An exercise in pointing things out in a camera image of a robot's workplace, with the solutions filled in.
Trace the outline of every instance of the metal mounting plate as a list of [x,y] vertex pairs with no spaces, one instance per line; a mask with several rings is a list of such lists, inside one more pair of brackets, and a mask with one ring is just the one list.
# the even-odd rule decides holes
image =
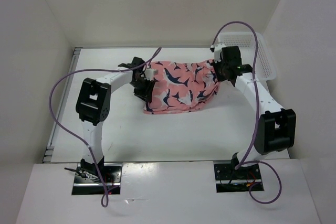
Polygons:
[[234,173],[232,173],[230,161],[214,162],[214,172],[218,193],[249,191],[249,187],[253,183],[258,184],[252,187],[252,191],[264,190],[258,164],[250,166],[247,169],[241,168],[235,170]]
[[[113,188],[110,194],[120,194],[122,164],[104,164],[107,171],[105,183],[108,189]],[[82,178],[75,174],[72,195],[102,195],[104,193],[102,183],[94,182],[88,178]]]

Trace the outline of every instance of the pink fabric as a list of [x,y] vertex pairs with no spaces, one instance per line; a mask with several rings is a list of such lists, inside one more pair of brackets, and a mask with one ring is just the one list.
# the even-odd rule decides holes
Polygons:
[[219,82],[211,66],[213,60],[200,63],[152,62],[157,69],[152,102],[145,103],[147,114],[171,114],[202,109],[217,94]]

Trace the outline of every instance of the purple cable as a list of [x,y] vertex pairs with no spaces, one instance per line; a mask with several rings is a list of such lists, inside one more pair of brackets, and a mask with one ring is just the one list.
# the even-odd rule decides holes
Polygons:
[[224,26],[222,26],[219,31],[217,32],[212,44],[211,44],[211,48],[214,46],[215,42],[216,42],[216,39],[218,37],[218,35],[221,33],[221,31],[228,25],[231,25],[231,24],[242,24],[244,26],[247,26],[251,32],[253,33],[253,36],[254,36],[254,40],[255,40],[255,43],[256,43],[256,49],[255,49],[255,53],[254,53],[254,58],[253,58],[253,65],[252,65],[252,78],[253,78],[253,84],[254,84],[254,89],[255,89],[255,92],[256,92],[256,121],[255,121],[255,126],[254,126],[254,131],[253,131],[253,136],[252,136],[252,141],[245,153],[245,155],[243,156],[243,158],[241,159],[241,161],[239,162],[238,165],[236,165],[235,167],[235,170],[239,169],[242,165],[245,165],[245,164],[252,164],[252,163],[261,163],[261,164],[265,164],[267,165],[268,167],[270,167],[273,172],[275,173],[275,175],[277,176],[278,180],[279,180],[279,185],[280,185],[280,189],[279,189],[279,193],[278,195],[271,201],[268,201],[268,202],[262,202],[260,200],[257,200],[251,193],[251,188],[253,187],[253,185],[250,187],[249,189],[249,193],[250,193],[250,196],[253,200],[255,200],[256,202],[260,203],[260,204],[270,204],[270,203],[273,203],[274,201],[276,201],[279,197],[280,197],[280,194],[282,192],[282,184],[281,184],[281,180],[280,180],[280,177],[278,175],[278,173],[275,171],[275,169],[270,165],[270,164],[267,164],[263,161],[248,161],[248,162],[245,162],[248,154],[250,153],[253,145],[254,145],[254,142],[256,141],[256,137],[257,137],[257,132],[258,132],[258,122],[259,122],[259,110],[260,110],[260,107],[259,107],[259,92],[258,92],[258,86],[257,86],[257,82],[255,81],[256,80],[256,62],[257,62],[257,57],[258,57],[258,37],[257,37],[257,34],[256,32],[254,31],[254,29],[246,22],[243,22],[243,21],[232,21],[232,22],[229,22],[229,23],[226,23]]
[[[254,29],[248,24],[248,23],[245,23],[243,21],[231,21],[229,23],[226,23],[224,26],[222,26],[219,31],[217,32],[215,38],[214,38],[214,41],[212,42],[211,46],[214,45],[214,43],[216,42],[216,39],[219,35],[219,33],[228,25],[231,25],[231,24],[242,24],[242,25],[245,25],[247,26],[253,33],[253,36],[254,36],[254,40],[256,42],[256,49],[255,49],[255,53],[254,53],[254,58],[253,58],[253,65],[252,65],[252,78],[253,80],[256,79],[256,62],[257,62],[257,56],[258,56],[258,38],[257,38],[257,34],[256,32],[254,31]],[[259,92],[258,92],[258,86],[257,86],[257,83],[256,81],[253,82],[254,83],[254,89],[255,89],[255,92],[256,92],[256,122],[255,122],[255,125],[254,125],[254,132],[253,132],[253,136],[252,136],[252,141],[244,155],[244,157],[241,159],[240,163],[235,167],[235,169],[239,169],[243,162],[246,160],[248,154],[250,153],[253,145],[254,145],[254,142],[256,141],[256,136],[257,136],[257,131],[258,131],[258,121],[259,121]]]
[[52,106],[51,106],[51,101],[53,99],[53,93],[54,93],[54,90],[56,89],[57,85],[59,85],[61,83],[61,81],[63,81],[65,78],[75,74],[75,73],[81,73],[81,72],[88,72],[88,71],[100,71],[100,72],[110,72],[110,73],[118,73],[118,72],[127,72],[127,71],[133,71],[135,69],[138,69],[138,68],[141,68],[143,66],[145,66],[147,63],[150,63],[161,51],[162,47],[159,47],[155,53],[153,54],[152,58],[150,58],[148,61],[146,61],[145,63],[135,67],[135,68],[130,68],[130,69],[124,69],[124,70],[109,70],[109,69],[82,69],[82,70],[77,70],[77,71],[74,71],[74,72],[71,72],[71,73],[68,73],[67,75],[63,76],[62,78],[60,78],[55,84],[54,86],[52,87],[51,91],[50,91],[50,95],[49,95],[49,110],[50,110],[50,114],[51,114],[51,117],[52,119],[54,119],[54,121],[56,122],[56,124],[61,127],[63,130],[65,130],[66,132],[68,132],[69,134],[73,135],[74,137],[78,138],[79,140],[81,140],[86,146],[87,148],[89,149],[89,152],[92,156],[92,159],[93,159],[93,162],[94,162],[94,165],[97,169],[97,172],[98,172],[98,177],[103,185],[103,188],[104,188],[104,195],[103,197],[101,198],[101,205],[103,207],[107,207],[108,204],[109,204],[109,191],[111,189],[107,189],[107,186],[104,182],[104,179],[103,179],[103,176],[101,175],[101,172],[99,170],[99,167],[98,167],[98,163],[97,163],[97,160],[96,160],[96,157],[90,147],[90,145],[88,144],[87,141],[85,141],[82,137],[80,137],[79,135],[77,135],[76,133],[72,132],[71,130],[69,130],[68,128],[66,128],[65,126],[63,126],[56,118],[55,114],[54,114],[54,111],[52,110]]
[[271,170],[274,172],[275,176],[277,176],[277,179],[278,179],[278,181],[279,181],[279,192],[278,192],[278,195],[277,195],[274,199],[272,199],[272,200],[270,200],[270,201],[260,201],[260,200],[256,199],[256,198],[252,195],[252,188],[253,188],[255,185],[257,185],[257,184],[260,184],[261,182],[257,182],[257,183],[252,184],[252,185],[250,186],[249,190],[248,190],[248,193],[250,194],[251,198],[252,198],[254,201],[256,201],[256,202],[258,202],[258,203],[260,203],[260,204],[264,204],[264,205],[266,205],[266,204],[271,204],[271,203],[275,202],[275,201],[280,197],[281,192],[282,192],[282,183],[281,183],[281,179],[280,179],[279,174],[277,173],[277,171],[276,171],[270,164],[268,164],[268,163],[266,163],[266,162],[264,162],[264,161],[247,161],[247,162],[244,162],[244,163],[243,163],[243,165],[245,165],[245,164],[264,164],[264,165],[267,165],[269,168],[271,168]]

